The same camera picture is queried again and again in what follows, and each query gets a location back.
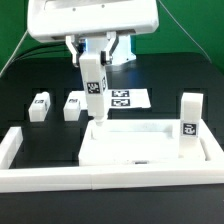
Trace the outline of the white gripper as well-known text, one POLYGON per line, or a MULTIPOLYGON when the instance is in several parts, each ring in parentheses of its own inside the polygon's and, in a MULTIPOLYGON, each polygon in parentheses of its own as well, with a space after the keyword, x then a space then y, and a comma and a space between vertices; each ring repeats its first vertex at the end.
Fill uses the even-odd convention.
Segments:
POLYGON ((102 64, 111 64, 117 34, 153 33, 158 26, 156 0, 29 0, 28 3, 29 34, 39 42, 65 40, 75 67, 79 66, 79 52, 74 35, 81 38, 108 32, 108 43, 100 58, 102 64))

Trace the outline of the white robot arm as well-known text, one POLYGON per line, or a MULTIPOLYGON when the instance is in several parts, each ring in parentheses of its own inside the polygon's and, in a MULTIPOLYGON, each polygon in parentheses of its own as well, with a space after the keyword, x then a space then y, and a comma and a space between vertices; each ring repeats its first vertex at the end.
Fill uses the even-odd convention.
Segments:
POLYGON ((135 58, 131 37, 159 26, 156 0, 29 0, 27 27, 39 42, 66 43, 74 65, 85 50, 118 65, 135 58))

